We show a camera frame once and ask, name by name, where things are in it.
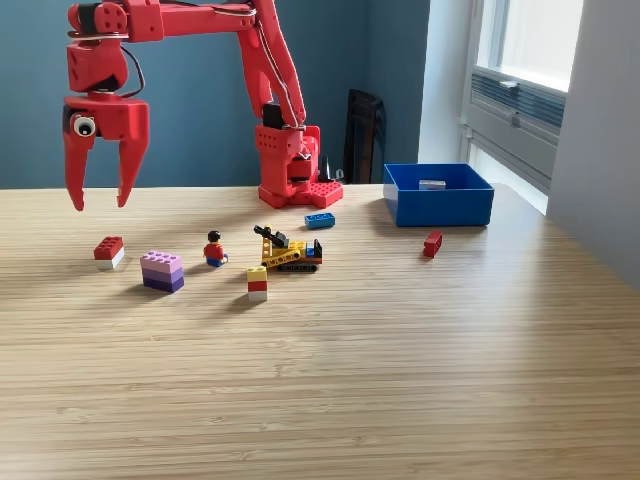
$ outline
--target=blue pants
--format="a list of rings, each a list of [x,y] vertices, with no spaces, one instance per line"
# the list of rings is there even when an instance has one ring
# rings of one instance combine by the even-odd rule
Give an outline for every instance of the blue pants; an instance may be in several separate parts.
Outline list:
[[[222,265],[224,265],[225,263],[227,263],[229,261],[229,255],[227,255],[225,253],[224,254],[224,258],[225,258],[226,262],[223,262],[222,260],[216,260],[215,258],[207,257],[207,265],[211,265],[212,267],[220,268]]]

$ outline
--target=yellow lego vehicle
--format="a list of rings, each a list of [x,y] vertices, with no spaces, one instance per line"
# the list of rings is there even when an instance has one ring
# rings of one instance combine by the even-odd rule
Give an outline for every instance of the yellow lego vehicle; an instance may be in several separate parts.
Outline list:
[[[277,268],[279,272],[315,272],[322,264],[322,246],[318,240],[313,245],[289,241],[284,233],[271,231],[271,225],[253,229],[262,241],[262,266]]]

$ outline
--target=window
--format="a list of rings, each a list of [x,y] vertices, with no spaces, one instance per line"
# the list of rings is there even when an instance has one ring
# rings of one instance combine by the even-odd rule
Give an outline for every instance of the window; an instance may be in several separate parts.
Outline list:
[[[583,0],[490,0],[477,65],[567,92]]]
[[[461,123],[472,148],[548,193],[583,0],[474,0]]]

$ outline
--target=red shirt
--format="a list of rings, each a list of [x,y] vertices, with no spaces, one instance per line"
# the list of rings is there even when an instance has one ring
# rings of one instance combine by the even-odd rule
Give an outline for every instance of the red shirt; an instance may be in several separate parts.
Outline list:
[[[219,243],[210,243],[204,247],[204,256],[207,258],[213,258],[214,260],[224,260],[224,250]]]

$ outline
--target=lego crane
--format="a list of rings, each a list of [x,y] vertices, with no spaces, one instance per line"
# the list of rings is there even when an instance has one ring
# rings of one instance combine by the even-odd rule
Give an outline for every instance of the lego crane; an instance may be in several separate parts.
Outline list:
[[[122,42],[235,32],[256,126],[262,182],[260,198],[274,208],[326,208],[343,196],[342,185],[319,178],[320,130],[305,126],[300,85],[285,44],[274,0],[196,5],[178,0],[102,0],[69,9],[73,31],[67,48],[71,90],[64,99],[65,180],[77,210],[84,209],[87,156],[96,137],[119,142],[118,206],[124,207],[149,145],[149,105],[134,97],[145,86],[138,60]],[[118,94],[128,77],[126,57],[140,88]],[[274,92],[281,105],[273,104]]]
[[[262,266],[279,272],[316,272],[322,265],[322,245],[290,241],[284,233],[273,233],[271,225],[256,225],[253,231],[263,238]]]

